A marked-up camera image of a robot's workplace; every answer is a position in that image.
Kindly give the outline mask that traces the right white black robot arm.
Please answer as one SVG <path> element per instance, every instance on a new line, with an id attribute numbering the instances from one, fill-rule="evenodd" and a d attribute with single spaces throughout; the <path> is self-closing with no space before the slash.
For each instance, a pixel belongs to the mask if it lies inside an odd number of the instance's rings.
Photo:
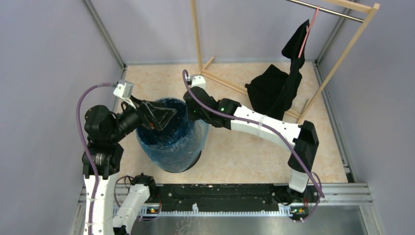
<path id="1" fill-rule="evenodd" d="M 312 180 L 311 171 L 320 144 L 313 123 L 288 123 L 257 113 L 231 99 L 216 101 L 200 87 L 190 88 L 183 99 L 190 120 L 202 120 L 216 128 L 245 132 L 284 147 L 291 153 L 287 196 L 299 202 L 307 195 L 306 186 Z"/>

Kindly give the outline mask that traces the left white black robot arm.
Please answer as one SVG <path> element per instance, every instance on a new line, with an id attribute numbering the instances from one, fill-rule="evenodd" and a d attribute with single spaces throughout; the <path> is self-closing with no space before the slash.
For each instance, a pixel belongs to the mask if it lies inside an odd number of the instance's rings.
<path id="1" fill-rule="evenodd" d="M 162 131 L 177 110 L 160 102 L 132 99 L 123 101 L 122 111 L 114 113 L 96 105 L 85 113 L 81 133 L 84 146 L 83 175 L 86 186 L 85 235 L 128 235 L 141 206 L 157 196 L 153 177 L 140 175 L 133 180 L 133 193 L 113 217 L 115 186 L 124 152 L 120 141 L 139 127 Z"/>

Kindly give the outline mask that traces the blue plastic trash bag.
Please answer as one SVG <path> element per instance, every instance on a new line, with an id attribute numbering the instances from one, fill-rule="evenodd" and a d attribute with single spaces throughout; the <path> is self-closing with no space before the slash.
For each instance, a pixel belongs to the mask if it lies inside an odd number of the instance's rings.
<path id="1" fill-rule="evenodd" d="M 186 104 L 180 99 L 166 97 L 157 102 L 176 109 L 177 113 L 160 132 L 139 127 L 137 140 L 159 168 L 170 173 L 184 172 L 204 149 L 209 125 L 201 120 L 189 120 Z"/>

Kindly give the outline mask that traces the black trash bin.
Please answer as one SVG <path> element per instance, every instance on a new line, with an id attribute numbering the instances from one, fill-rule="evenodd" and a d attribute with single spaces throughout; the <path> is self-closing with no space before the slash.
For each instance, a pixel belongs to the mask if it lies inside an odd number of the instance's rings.
<path id="1" fill-rule="evenodd" d="M 201 154 L 202 154 L 202 151 L 199 152 L 197 157 L 194 159 L 194 161 L 190 164 L 190 166 L 186 170 L 191 169 L 192 167 L 194 167 L 197 164 L 197 162 L 199 161 L 199 159 L 201 157 Z"/>

